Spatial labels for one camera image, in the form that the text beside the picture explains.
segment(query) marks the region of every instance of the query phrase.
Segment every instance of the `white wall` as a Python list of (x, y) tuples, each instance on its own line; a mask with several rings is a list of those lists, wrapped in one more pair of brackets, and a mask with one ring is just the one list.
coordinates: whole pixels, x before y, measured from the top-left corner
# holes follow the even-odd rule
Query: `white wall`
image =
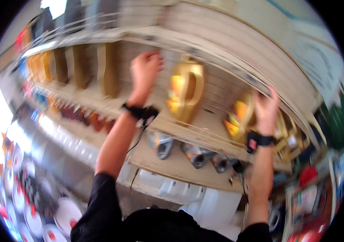
[(10, 22), (7, 30), (4, 32), (0, 40), (0, 54), (2, 54), (8, 47), (13, 45), (16, 37), (29, 23), (29, 21), (40, 13), (40, 0), (29, 0), (20, 12)]

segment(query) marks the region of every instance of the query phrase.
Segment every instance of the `floor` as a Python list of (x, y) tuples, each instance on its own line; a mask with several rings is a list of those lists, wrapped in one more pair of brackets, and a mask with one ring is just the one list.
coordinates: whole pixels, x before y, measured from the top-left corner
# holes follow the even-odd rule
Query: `floor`
[(159, 208), (166, 208), (177, 211), (181, 205), (164, 201), (146, 194), (131, 190), (120, 184), (116, 184), (118, 200), (120, 203), (122, 216), (126, 218), (132, 212), (156, 205)]

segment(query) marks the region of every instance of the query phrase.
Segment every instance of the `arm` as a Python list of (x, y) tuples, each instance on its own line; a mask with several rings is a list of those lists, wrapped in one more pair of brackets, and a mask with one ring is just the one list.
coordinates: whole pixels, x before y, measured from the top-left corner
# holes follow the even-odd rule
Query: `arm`
[[(144, 106), (156, 80), (157, 72), (162, 70), (160, 68), (162, 64), (162, 58), (153, 51), (144, 52), (132, 61), (133, 91), (127, 100), (128, 106)], [(98, 154), (95, 174), (103, 172), (117, 179), (133, 139), (137, 121), (128, 111), (121, 114)]]
[[(261, 135), (272, 136), (276, 128), (279, 97), (273, 88), (271, 99), (255, 96), (257, 128)], [(255, 223), (268, 223), (268, 199), (273, 186), (273, 146), (257, 148), (249, 181), (249, 211), (246, 227)]]

